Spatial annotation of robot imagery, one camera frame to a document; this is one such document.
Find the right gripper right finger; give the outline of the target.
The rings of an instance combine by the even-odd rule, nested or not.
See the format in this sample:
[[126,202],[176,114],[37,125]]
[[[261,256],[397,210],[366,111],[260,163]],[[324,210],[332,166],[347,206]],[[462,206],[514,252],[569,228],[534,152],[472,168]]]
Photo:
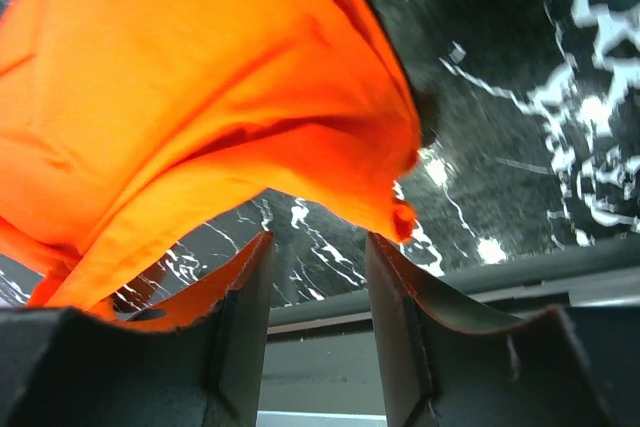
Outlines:
[[635,426],[639,311],[551,306],[527,319],[366,245],[368,293],[391,426]]

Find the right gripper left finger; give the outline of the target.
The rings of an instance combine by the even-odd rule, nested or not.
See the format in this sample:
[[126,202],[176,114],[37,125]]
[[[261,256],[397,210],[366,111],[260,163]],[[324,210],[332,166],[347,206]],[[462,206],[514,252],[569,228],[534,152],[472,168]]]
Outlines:
[[129,321],[1,312],[5,426],[252,426],[273,270],[269,232]]

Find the orange t-shirt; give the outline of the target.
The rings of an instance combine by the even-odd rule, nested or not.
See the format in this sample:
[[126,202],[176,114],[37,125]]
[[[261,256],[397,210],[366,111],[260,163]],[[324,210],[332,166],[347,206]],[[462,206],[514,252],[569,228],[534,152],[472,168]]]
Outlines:
[[366,0],[12,0],[1,20],[1,251],[30,307],[112,295],[274,189],[394,242],[421,128]]

